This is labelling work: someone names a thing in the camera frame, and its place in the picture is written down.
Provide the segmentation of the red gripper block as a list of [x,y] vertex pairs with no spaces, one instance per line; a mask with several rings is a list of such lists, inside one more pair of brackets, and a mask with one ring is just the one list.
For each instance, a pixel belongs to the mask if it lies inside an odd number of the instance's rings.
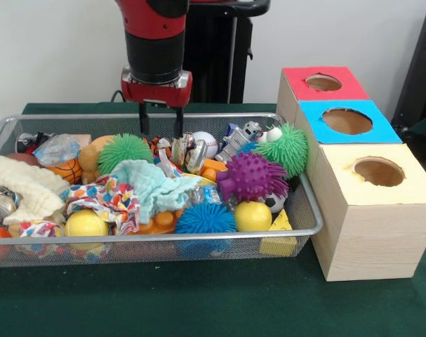
[[190,99],[192,80],[167,85],[152,85],[141,82],[121,81],[121,89],[126,101],[139,102],[140,132],[149,134],[149,116],[145,102],[164,103],[168,107],[176,107],[174,136],[182,137],[184,108]]

